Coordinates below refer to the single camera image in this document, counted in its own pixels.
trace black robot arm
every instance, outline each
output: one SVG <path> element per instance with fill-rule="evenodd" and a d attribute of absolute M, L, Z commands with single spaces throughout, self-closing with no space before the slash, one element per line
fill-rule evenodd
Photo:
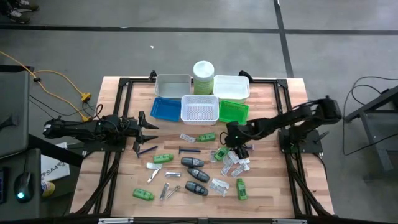
<path fill-rule="evenodd" d="M 157 126 L 149 124 L 145 119 L 144 112 L 140 111 L 138 120 L 119 118 L 115 114 L 86 122 L 64 121 L 58 117 L 44 124 L 43 135 L 50 139 L 70 136 L 85 144 L 100 142 L 109 146 L 118 145 L 123 138 L 135 137 L 133 149 L 139 152 L 140 144 L 157 138 L 157 136 L 143 135 L 142 128 L 158 129 Z"/>
<path fill-rule="evenodd" d="M 228 123 L 225 144 L 235 151 L 240 159 L 249 157 L 244 145 L 250 140 L 260 140 L 276 129 L 304 121 L 289 128 L 289 141 L 293 144 L 303 141 L 307 134 L 323 124 L 335 124 L 341 119 L 341 111 L 335 100 L 328 96 L 323 99 L 298 105 L 293 110 L 273 118 L 259 118 L 239 125 Z"/>

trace silver metal tool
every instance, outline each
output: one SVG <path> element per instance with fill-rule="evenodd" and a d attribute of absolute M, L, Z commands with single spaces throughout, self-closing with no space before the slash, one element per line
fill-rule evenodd
<path fill-rule="evenodd" d="M 152 173 L 151 177 L 148 179 L 148 184 L 155 178 L 156 174 L 159 172 L 159 168 L 156 168 L 154 172 Z"/>
<path fill-rule="evenodd" d="M 172 194 L 174 194 L 174 192 L 176 192 L 176 191 L 178 191 L 179 190 L 179 188 L 180 188 L 180 186 L 178 185 L 178 186 L 176 186 L 169 194 L 168 194 L 168 196 L 166 197 L 166 198 L 169 198 Z"/>
<path fill-rule="evenodd" d="M 164 172 L 166 177 L 181 177 L 181 173 L 179 172 Z"/>
<path fill-rule="evenodd" d="M 170 186 L 169 183 L 164 184 L 162 194 L 160 195 L 160 200 L 164 200 L 164 197 L 166 196 L 166 192 L 169 189 L 169 186 Z"/>

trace black remote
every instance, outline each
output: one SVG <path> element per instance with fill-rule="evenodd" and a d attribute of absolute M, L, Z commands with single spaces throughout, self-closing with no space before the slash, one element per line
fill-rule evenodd
<path fill-rule="evenodd" d="M 185 188 L 195 194 L 202 196 L 207 196 L 207 194 L 209 193 L 209 191 L 204 186 L 192 181 L 187 181 L 187 183 L 185 184 Z"/>
<path fill-rule="evenodd" d="M 210 180 L 209 175 L 207 175 L 205 172 L 195 169 L 195 168 L 188 168 L 188 173 L 191 174 L 192 177 L 194 177 L 197 180 L 200 180 L 204 183 L 207 183 Z"/>
<path fill-rule="evenodd" d="M 192 157 L 183 157 L 181 158 L 181 164 L 187 167 L 203 167 L 205 165 L 205 161 Z"/>

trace computer mouse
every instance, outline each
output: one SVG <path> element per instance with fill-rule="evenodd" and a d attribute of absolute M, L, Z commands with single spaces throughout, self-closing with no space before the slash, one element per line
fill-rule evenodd
<path fill-rule="evenodd" d="M 24 172 L 15 179 L 14 193 L 19 203 L 26 203 L 32 199 L 33 176 L 30 172 Z"/>

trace wooden tabletop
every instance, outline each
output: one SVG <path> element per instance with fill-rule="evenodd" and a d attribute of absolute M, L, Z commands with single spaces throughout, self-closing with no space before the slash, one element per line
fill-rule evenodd
<path fill-rule="evenodd" d="M 98 104 L 103 104 L 103 115 L 112 114 L 116 92 L 120 77 L 104 77 Z M 301 78 L 287 79 L 292 105 L 307 101 L 304 81 Z M 222 162 L 210 162 L 210 151 L 221 146 L 219 141 L 189 143 L 179 138 L 184 133 L 196 137 L 199 134 L 215 132 L 218 136 L 226 131 L 226 123 L 218 121 L 215 126 L 189 126 L 182 121 L 174 123 L 155 119 L 150 115 L 150 110 L 156 95 L 154 83 L 136 83 L 132 88 L 129 116 L 137 117 L 139 111 L 144 111 L 146 119 L 151 124 L 158 126 L 159 130 L 144 130 L 144 134 L 158 135 L 141 146 L 141 150 L 158 146 L 157 150 L 143 154 L 138 159 L 132 151 L 134 138 L 127 141 L 126 150 L 122 154 L 119 166 L 118 180 L 114 195 L 112 216 L 119 217 L 213 217 L 213 218 L 288 218 L 293 217 L 292 199 L 290 196 L 289 182 L 285 158 L 280 152 L 276 132 L 260 141 L 252 141 L 255 150 L 250 151 L 250 170 L 243 172 L 239 177 L 246 184 L 248 199 L 239 201 L 236 191 L 236 178 L 231 177 L 231 172 L 237 168 L 235 164 L 229 171 L 228 176 L 221 175 L 224 166 Z M 121 102 L 124 102 L 126 90 L 123 92 Z M 268 84 L 251 84 L 250 97 L 245 101 L 249 105 L 248 119 L 270 118 L 277 115 L 274 89 Z M 201 149 L 200 154 L 181 153 L 178 147 L 190 147 Z M 163 168 L 148 184 L 147 180 L 153 170 L 146 168 L 147 162 L 153 162 L 154 155 L 173 154 L 174 160 L 163 164 Z M 73 198 L 71 212 L 77 211 L 88 200 L 100 179 L 103 162 L 103 152 L 92 153 L 81 166 L 75 195 Z M 231 187 L 226 197 L 218 195 L 209 188 L 209 183 L 203 184 L 209 190 L 206 197 L 195 195 L 184 188 L 188 180 L 199 182 L 188 172 L 187 168 L 180 164 L 181 157 L 192 156 L 205 161 L 202 168 L 212 178 L 218 178 L 228 182 Z M 312 154 L 302 155 L 308 188 L 324 206 L 326 210 L 333 213 L 328 183 L 321 162 Z M 165 171 L 181 172 L 181 177 L 168 177 Z M 160 193 L 164 184 L 170 183 L 170 190 L 176 185 L 181 189 L 170 198 L 161 202 Z M 147 202 L 132 196 L 135 188 L 145 189 L 155 195 L 155 200 Z M 105 189 L 102 206 L 107 199 L 108 188 Z M 300 208 L 304 211 L 302 192 L 297 191 L 301 203 Z"/>

